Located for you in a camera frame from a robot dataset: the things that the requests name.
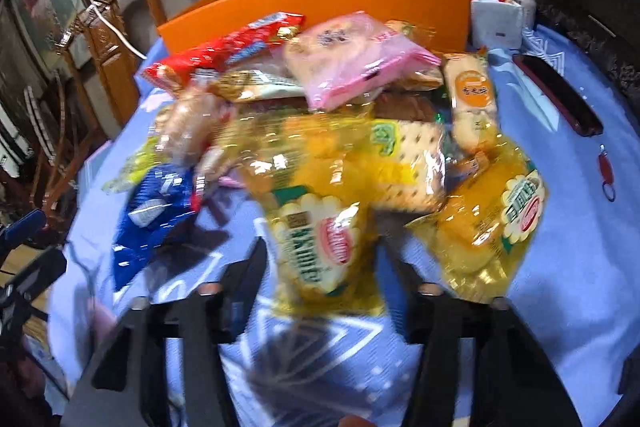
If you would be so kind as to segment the blue snack packet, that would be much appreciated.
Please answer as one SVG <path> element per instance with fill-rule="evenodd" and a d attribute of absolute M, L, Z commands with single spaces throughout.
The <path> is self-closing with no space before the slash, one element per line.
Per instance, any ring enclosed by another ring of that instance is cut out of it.
<path fill-rule="evenodd" d="M 182 242 L 193 229 L 193 169 L 160 164 L 131 191 L 112 243 L 114 291 L 153 260 L 158 248 Z"/>

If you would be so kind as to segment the Weidan cracker pack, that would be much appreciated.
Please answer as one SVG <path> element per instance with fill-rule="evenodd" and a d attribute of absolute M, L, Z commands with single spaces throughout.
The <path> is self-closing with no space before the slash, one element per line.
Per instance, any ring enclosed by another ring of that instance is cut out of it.
<path fill-rule="evenodd" d="M 375 119 L 370 152 L 376 210 L 432 213 L 445 198 L 444 128 L 434 122 Z"/>

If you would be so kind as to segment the clear rice cracker pack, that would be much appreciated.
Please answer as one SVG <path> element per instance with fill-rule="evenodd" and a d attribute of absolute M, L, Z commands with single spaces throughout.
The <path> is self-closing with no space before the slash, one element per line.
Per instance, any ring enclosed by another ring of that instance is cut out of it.
<path fill-rule="evenodd" d="M 231 102 L 201 84 L 191 84 L 160 121 L 155 152 L 172 165 L 194 166 L 235 116 Z"/>

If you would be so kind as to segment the yellow large snack bag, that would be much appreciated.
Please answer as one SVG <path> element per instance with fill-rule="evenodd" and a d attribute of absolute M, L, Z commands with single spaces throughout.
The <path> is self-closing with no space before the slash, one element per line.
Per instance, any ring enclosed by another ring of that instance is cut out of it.
<path fill-rule="evenodd" d="M 281 314 L 382 312 L 373 274 L 369 121 L 274 112 L 230 122 L 217 145 L 262 206 Z"/>

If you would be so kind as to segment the orange-label rice cracker pack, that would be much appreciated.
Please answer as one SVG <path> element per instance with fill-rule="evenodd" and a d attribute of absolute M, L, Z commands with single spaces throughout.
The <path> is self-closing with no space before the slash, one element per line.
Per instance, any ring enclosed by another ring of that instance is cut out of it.
<path fill-rule="evenodd" d="M 493 148 L 499 134 L 498 106 L 485 57 L 447 53 L 442 75 L 451 101 L 454 141 L 470 154 Z"/>

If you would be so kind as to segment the white gold snack packet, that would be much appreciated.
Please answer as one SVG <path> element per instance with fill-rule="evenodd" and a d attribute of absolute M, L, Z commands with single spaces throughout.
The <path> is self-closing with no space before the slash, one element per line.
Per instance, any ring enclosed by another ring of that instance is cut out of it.
<path fill-rule="evenodd" d="M 293 78 L 260 69 L 226 72 L 209 83 L 208 90 L 231 103 L 303 98 L 304 88 Z"/>

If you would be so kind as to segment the red snack packet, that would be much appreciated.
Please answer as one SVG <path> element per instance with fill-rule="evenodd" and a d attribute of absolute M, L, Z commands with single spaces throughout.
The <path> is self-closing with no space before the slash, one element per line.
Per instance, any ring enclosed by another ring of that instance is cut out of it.
<path fill-rule="evenodd" d="M 305 20 L 302 14 L 269 14 L 231 34 L 156 61 L 142 76 L 157 88 L 178 93 L 199 69 L 222 74 L 249 58 L 282 46 L 299 33 Z"/>

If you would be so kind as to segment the pink snack bag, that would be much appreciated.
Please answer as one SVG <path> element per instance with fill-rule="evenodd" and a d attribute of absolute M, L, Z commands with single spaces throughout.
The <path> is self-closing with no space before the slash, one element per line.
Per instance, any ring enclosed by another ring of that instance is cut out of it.
<path fill-rule="evenodd" d="M 284 46 L 282 56 L 304 88 L 308 107 L 326 112 L 440 65 L 438 56 L 365 12 L 306 29 Z"/>

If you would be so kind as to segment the brown bread clear pack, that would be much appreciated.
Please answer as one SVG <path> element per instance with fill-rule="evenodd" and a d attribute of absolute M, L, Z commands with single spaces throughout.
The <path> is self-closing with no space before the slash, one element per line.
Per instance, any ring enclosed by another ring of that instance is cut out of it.
<path fill-rule="evenodd" d="M 373 103 L 375 118 L 435 122 L 437 110 L 425 96 L 410 92 L 383 92 Z"/>

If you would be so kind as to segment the blue patterned tablecloth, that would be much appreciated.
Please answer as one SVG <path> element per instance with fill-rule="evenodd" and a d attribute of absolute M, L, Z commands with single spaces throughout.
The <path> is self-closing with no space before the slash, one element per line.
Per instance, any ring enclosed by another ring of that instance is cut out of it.
<path fill-rule="evenodd" d="M 528 48 L 548 58 L 600 117 L 599 139 L 577 135 L 504 52 L 491 57 L 500 124 L 533 159 L 549 196 L 509 296 L 533 329 L 586 426 L 616 406 L 623 363 L 639 341 L 639 137 L 625 107 L 589 58 L 550 29 Z M 186 297 L 245 256 L 265 230 L 259 207 L 240 190 L 218 192 L 198 218 L 192 246 L 160 258 L 121 293 L 113 289 L 111 245 L 122 194 L 103 184 L 143 142 L 163 92 L 152 90 L 122 130 L 86 193 L 68 236 L 66 273 L 49 300 L 49 343 L 70 381 L 90 357 L 90 299 L 115 313 L 138 296 Z M 418 367 L 387 317 L 294 321 L 274 311 L 267 277 L 250 324 L 224 348 L 245 426 L 334 426 L 358 415 L 396 426 Z"/>

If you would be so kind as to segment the yellow green snack packet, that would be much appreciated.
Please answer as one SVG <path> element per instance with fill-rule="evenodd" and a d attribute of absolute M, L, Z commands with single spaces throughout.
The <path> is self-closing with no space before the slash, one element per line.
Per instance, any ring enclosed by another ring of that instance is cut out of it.
<path fill-rule="evenodd" d="M 126 160 L 116 178 L 102 186 L 102 191 L 107 194 L 124 193 L 138 185 L 150 169 L 163 162 L 163 157 L 156 150 L 157 143 L 158 136 L 150 135 L 137 152 Z"/>

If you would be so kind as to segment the dark red smartphone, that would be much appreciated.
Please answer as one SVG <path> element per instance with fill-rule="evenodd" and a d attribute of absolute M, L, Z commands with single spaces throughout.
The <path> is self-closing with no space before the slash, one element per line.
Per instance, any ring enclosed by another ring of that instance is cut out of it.
<path fill-rule="evenodd" d="M 536 84 L 577 134 L 590 138 L 603 133 L 603 124 L 597 114 L 546 61 L 536 56 L 516 54 L 513 62 Z"/>

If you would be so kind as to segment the carved wooden chair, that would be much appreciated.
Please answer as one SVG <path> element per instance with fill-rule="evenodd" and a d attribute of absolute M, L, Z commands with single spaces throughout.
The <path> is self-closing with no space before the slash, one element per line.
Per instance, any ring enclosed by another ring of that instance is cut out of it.
<path fill-rule="evenodd" d="M 157 27 L 168 21 L 163 0 L 145 1 Z M 128 41 L 118 2 L 119 0 L 92 0 L 76 15 L 70 28 L 66 29 L 56 45 L 56 52 L 72 73 L 77 100 L 86 116 L 87 133 L 83 138 L 78 138 L 72 108 L 64 87 L 59 84 L 58 139 L 54 142 L 51 158 L 47 158 L 46 148 L 40 147 L 34 183 L 29 195 L 32 205 L 43 211 L 47 227 L 51 230 L 62 232 L 70 226 L 74 213 L 72 210 L 62 209 L 62 199 L 72 193 L 73 183 L 91 153 L 107 141 L 107 135 L 96 116 L 84 80 L 70 52 L 74 41 L 80 37 L 87 41 L 91 60 L 106 93 L 108 107 L 119 124 L 127 124 L 134 115 L 140 98 L 134 74 L 141 57 Z"/>

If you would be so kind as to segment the white tissue pack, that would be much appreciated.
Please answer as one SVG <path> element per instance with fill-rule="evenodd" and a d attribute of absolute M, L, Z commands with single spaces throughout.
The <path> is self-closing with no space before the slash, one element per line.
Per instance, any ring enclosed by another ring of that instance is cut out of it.
<path fill-rule="evenodd" d="M 536 0 L 471 0 L 471 40 L 477 49 L 519 49 L 535 23 Z"/>

